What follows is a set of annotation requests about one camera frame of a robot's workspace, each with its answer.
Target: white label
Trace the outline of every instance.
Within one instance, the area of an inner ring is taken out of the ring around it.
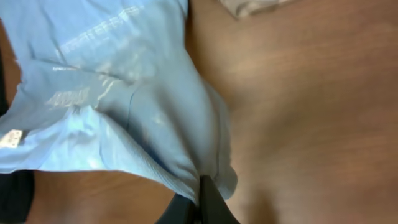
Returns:
[[[21,130],[11,130],[0,139],[0,147],[9,147],[15,149],[18,147],[21,137]]]

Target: beige cloth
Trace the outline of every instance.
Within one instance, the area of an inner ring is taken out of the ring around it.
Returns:
[[[220,0],[234,17],[242,18],[254,12],[278,6],[290,0]]]

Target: crumpled cloth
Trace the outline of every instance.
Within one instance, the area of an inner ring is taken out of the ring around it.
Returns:
[[[118,170],[198,203],[200,176],[229,198],[228,110],[184,46],[187,0],[0,1],[22,82],[0,172]]]
[[[278,6],[291,0],[220,0],[228,11],[237,18],[254,12]]]

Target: wooden table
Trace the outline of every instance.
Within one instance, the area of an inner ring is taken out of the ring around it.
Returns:
[[[298,0],[243,21],[193,0],[187,49],[231,108],[241,223],[398,223],[396,0]],[[173,195],[120,173],[36,181],[28,223],[153,223]]]

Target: brown surface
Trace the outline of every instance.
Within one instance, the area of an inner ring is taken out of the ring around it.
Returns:
[[[236,217],[398,223],[398,2],[301,0],[239,22],[192,3],[188,51],[232,111]],[[38,173],[28,223],[153,223],[171,196],[126,174]]]

